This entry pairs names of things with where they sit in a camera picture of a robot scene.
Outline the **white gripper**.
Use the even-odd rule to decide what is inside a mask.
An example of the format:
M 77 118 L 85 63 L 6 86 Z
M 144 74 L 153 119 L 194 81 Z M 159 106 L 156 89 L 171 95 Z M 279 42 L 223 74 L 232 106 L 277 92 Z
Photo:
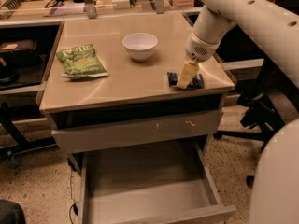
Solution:
M 179 88 L 187 88 L 199 71 L 198 62 L 209 60 L 219 44 L 220 42 L 211 35 L 197 34 L 194 30 L 190 32 L 185 45 L 186 58 L 189 60 L 184 62 L 178 75 Z

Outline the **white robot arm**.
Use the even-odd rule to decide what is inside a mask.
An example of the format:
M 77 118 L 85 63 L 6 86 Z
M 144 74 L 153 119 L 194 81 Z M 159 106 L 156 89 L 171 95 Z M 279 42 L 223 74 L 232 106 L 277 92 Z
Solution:
M 203 0 L 186 42 L 178 86 L 186 88 L 225 33 L 238 25 L 293 83 L 299 82 L 298 16 L 266 0 Z M 299 224 L 299 118 L 286 109 L 287 123 L 270 139 L 257 168 L 249 224 Z

